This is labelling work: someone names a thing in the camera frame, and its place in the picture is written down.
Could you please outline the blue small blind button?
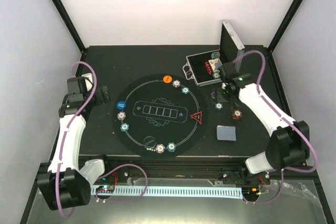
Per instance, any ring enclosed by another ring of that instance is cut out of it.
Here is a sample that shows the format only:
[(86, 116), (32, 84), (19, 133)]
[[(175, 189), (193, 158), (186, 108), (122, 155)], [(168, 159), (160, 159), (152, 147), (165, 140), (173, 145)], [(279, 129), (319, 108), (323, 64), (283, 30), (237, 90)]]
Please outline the blue small blind button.
[(125, 101), (118, 101), (118, 102), (116, 103), (116, 108), (117, 108), (118, 110), (124, 110), (124, 109), (126, 108), (126, 106), (127, 106), (127, 104), (126, 104)]

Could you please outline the teal poker chip stack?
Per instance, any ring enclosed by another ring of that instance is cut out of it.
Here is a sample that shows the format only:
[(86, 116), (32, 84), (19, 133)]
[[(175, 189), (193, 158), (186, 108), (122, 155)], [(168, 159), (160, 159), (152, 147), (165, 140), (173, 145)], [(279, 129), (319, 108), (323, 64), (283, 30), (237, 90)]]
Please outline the teal poker chip stack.
[(217, 103), (215, 104), (215, 108), (218, 109), (218, 110), (221, 110), (221, 109), (223, 108), (223, 104), (217, 102)]

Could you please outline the white chip mat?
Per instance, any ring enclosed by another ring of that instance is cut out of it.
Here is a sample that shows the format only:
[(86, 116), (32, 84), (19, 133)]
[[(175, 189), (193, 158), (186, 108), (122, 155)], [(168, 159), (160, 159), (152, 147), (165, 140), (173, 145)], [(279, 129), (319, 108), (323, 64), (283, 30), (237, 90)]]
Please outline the white chip mat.
[(155, 147), (155, 151), (159, 154), (162, 154), (165, 151), (165, 146), (163, 144), (158, 144)]
[(121, 112), (119, 112), (119, 113), (117, 114), (117, 119), (118, 119), (118, 120), (122, 121), (122, 120), (124, 120), (125, 118), (126, 118), (126, 113), (125, 113), (125, 112), (121, 111)]
[(172, 82), (173, 87), (178, 88), (181, 86), (181, 82), (179, 80), (174, 80)]

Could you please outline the brown poker chip stack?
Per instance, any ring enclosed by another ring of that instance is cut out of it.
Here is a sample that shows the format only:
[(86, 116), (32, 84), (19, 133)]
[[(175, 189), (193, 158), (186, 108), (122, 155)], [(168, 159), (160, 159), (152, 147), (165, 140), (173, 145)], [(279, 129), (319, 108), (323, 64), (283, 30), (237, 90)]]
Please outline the brown poker chip stack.
[(234, 120), (239, 120), (240, 118), (242, 117), (242, 112), (241, 110), (234, 110), (233, 113), (232, 113), (232, 118)]

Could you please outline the teal chip mat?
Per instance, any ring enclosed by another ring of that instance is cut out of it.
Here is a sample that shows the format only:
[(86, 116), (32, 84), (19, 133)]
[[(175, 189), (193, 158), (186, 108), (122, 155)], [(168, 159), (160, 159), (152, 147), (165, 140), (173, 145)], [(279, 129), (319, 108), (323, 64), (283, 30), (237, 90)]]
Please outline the teal chip mat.
[(175, 152), (175, 150), (176, 150), (176, 144), (173, 143), (173, 142), (170, 142), (170, 143), (168, 143), (166, 149), (167, 149), (169, 152)]
[(181, 89), (181, 91), (182, 91), (183, 94), (188, 94), (188, 93), (190, 92), (190, 90), (189, 90), (188, 87), (183, 87), (183, 88)]
[(129, 130), (129, 128), (130, 128), (130, 126), (129, 126), (129, 124), (127, 124), (127, 123), (122, 123), (122, 124), (120, 125), (120, 130), (121, 130), (122, 132), (127, 132), (127, 131)]

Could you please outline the red triangular dealer marker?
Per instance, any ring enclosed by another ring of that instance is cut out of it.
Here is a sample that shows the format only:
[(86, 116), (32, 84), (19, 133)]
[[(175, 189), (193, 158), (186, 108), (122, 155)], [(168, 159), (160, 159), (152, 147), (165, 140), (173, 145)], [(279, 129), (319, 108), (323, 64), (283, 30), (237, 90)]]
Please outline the red triangular dealer marker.
[(203, 112), (199, 111), (190, 116), (192, 119), (194, 119), (197, 123), (202, 124), (203, 120)]

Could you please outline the teal chip mat top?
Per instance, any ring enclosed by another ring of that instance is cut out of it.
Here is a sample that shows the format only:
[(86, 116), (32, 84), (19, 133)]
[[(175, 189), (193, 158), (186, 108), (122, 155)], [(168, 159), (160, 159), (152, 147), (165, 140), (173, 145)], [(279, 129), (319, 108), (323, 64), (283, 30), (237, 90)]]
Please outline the teal chip mat top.
[(183, 94), (188, 94), (188, 93), (190, 92), (190, 90), (189, 90), (188, 87), (183, 87), (183, 88), (181, 89), (181, 91), (182, 91)]

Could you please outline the blue playing card deck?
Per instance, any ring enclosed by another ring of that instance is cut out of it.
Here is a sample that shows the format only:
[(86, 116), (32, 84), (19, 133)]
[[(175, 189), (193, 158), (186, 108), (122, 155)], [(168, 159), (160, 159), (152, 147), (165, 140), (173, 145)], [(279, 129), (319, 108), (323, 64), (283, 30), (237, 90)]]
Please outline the blue playing card deck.
[(236, 128), (234, 126), (218, 125), (216, 136), (219, 141), (236, 141)]

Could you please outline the white chip mat top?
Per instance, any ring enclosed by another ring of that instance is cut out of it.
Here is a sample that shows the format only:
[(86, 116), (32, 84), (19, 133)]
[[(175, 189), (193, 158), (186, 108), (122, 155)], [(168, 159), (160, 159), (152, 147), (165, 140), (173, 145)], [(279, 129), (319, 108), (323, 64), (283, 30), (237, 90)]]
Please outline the white chip mat top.
[(181, 86), (181, 82), (179, 80), (174, 80), (172, 82), (173, 87), (178, 88)]

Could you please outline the orange big blind button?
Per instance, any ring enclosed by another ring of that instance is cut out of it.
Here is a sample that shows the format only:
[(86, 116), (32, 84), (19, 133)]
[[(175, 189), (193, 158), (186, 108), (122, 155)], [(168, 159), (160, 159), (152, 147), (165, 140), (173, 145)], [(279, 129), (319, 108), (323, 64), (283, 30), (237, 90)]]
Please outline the orange big blind button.
[(169, 76), (169, 75), (165, 75), (163, 77), (163, 82), (164, 83), (171, 83), (172, 81), (173, 81), (173, 78), (171, 76)]

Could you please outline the white chip mat bottom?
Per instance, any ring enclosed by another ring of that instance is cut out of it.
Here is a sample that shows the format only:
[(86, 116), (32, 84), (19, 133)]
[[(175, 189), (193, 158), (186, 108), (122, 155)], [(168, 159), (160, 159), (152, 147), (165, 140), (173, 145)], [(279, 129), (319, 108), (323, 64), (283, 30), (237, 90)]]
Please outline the white chip mat bottom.
[(162, 154), (165, 151), (165, 146), (163, 144), (158, 144), (155, 147), (155, 151), (159, 154)]

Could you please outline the teal chip mat bottom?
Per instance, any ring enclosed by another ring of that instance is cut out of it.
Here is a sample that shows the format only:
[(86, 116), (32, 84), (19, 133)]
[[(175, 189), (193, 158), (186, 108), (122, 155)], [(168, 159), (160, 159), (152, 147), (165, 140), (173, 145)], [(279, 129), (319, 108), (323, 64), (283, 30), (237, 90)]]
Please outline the teal chip mat bottom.
[(176, 150), (176, 144), (173, 143), (173, 142), (170, 142), (170, 143), (168, 143), (166, 149), (167, 149), (169, 152), (175, 152), (175, 150)]

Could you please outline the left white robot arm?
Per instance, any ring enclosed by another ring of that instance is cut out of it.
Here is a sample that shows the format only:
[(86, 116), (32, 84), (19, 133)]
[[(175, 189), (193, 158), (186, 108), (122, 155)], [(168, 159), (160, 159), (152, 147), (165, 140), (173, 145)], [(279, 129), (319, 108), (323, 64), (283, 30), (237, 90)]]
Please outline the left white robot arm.
[(59, 135), (47, 172), (38, 176), (37, 186), (50, 210), (87, 205), (90, 191), (99, 179), (108, 181), (111, 166), (96, 158), (79, 166), (79, 150), (91, 110), (110, 102), (106, 86), (97, 88), (96, 75), (86, 73), (67, 80), (68, 93), (58, 110)]

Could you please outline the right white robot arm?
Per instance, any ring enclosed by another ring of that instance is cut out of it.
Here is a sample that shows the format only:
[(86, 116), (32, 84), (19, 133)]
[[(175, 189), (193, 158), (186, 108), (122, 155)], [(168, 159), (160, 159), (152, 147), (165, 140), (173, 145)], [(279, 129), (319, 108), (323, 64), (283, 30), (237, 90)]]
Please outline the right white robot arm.
[(222, 81), (219, 96), (232, 105), (239, 101), (247, 106), (269, 134), (266, 149), (246, 159), (238, 171), (243, 183), (252, 183), (263, 172), (294, 170), (294, 165), (309, 158), (312, 150), (306, 122), (297, 122), (280, 110), (251, 75), (239, 75), (234, 64), (217, 63), (215, 70)]

